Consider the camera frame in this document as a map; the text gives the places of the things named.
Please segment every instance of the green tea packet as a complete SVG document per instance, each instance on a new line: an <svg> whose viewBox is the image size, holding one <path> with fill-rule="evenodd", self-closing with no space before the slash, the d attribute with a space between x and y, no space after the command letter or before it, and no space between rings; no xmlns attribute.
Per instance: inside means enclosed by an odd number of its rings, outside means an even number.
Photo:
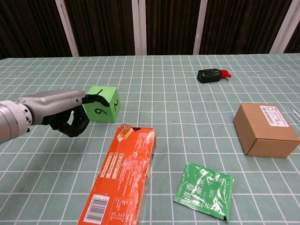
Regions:
<svg viewBox="0 0 300 225"><path fill-rule="evenodd" d="M233 176L189 162L174 201L229 221Z"/></svg>

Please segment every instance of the green checkered tablecloth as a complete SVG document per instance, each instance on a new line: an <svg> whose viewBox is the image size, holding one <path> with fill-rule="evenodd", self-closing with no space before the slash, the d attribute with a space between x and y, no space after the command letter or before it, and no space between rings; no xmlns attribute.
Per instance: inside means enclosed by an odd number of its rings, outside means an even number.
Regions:
<svg viewBox="0 0 300 225"><path fill-rule="evenodd" d="M201 84L206 68L232 78ZM0 60L1 100L92 85L118 87L115 124L91 122L76 138L37 126L0 145L0 225L75 225L121 123L157 131L143 225L224 223L172 201L189 161L235 177L231 224L300 223L300 148L247 157L233 126L241 102L277 104L300 136L290 110L300 109L300 54Z"/></svg>

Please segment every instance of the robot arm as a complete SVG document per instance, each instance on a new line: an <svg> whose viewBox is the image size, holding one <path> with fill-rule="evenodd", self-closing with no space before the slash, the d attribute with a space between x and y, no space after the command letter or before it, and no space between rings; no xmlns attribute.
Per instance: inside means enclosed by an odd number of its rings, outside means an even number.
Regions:
<svg viewBox="0 0 300 225"><path fill-rule="evenodd" d="M75 137L87 127L89 119L82 104L109 103L99 95L81 90L52 90L20 97L17 103L0 101L0 144L22 136L30 125L50 125L52 129ZM68 120L74 112L73 121Z"/></svg>

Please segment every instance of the orange snack box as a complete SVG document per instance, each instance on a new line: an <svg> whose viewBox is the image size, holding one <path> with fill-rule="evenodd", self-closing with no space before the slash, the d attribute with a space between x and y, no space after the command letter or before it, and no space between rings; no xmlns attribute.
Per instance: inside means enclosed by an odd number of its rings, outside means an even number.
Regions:
<svg viewBox="0 0 300 225"><path fill-rule="evenodd" d="M79 225L138 225L156 147L153 128L118 127Z"/></svg>

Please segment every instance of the dark curtain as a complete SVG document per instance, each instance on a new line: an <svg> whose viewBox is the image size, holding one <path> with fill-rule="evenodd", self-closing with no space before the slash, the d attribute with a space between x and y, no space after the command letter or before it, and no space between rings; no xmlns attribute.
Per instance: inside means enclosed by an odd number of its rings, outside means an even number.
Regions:
<svg viewBox="0 0 300 225"><path fill-rule="evenodd" d="M193 54L200 0L146 0L147 54Z"/></svg>
<svg viewBox="0 0 300 225"><path fill-rule="evenodd" d="M79 55L134 55L131 0L65 0Z"/></svg>
<svg viewBox="0 0 300 225"><path fill-rule="evenodd" d="M300 53L300 22L285 48L285 53Z"/></svg>
<svg viewBox="0 0 300 225"><path fill-rule="evenodd" d="M199 54L269 53L292 0L208 0Z"/></svg>
<svg viewBox="0 0 300 225"><path fill-rule="evenodd" d="M0 0L0 59L72 56L55 0Z"/></svg>

